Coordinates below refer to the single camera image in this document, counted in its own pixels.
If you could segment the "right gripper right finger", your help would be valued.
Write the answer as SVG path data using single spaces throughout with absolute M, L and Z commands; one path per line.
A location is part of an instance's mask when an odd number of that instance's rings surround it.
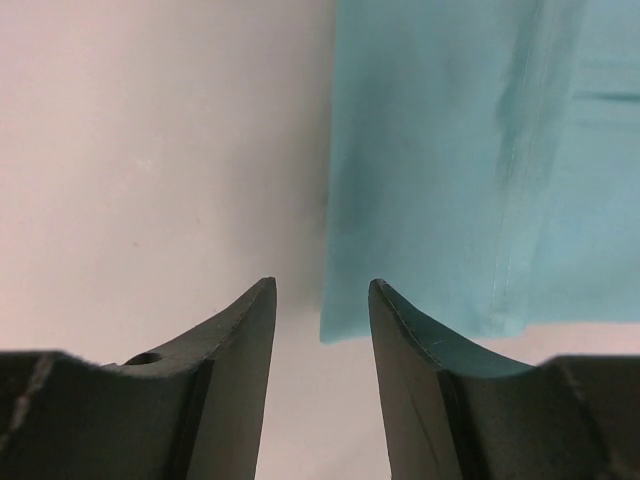
M 639 360 L 558 356 L 528 365 L 369 287 L 395 479 L 635 479 Z

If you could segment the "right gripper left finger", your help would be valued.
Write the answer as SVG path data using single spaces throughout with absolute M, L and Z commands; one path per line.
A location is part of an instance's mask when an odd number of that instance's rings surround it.
M 1 356 L 5 479 L 251 479 L 277 305 L 259 280 L 229 307 L 124 364 Z

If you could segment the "teal t shirt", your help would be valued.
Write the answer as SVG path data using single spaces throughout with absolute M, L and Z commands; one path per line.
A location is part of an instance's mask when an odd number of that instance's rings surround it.
M 320 338 L 639 319 L 639 5 L 340 1 Z

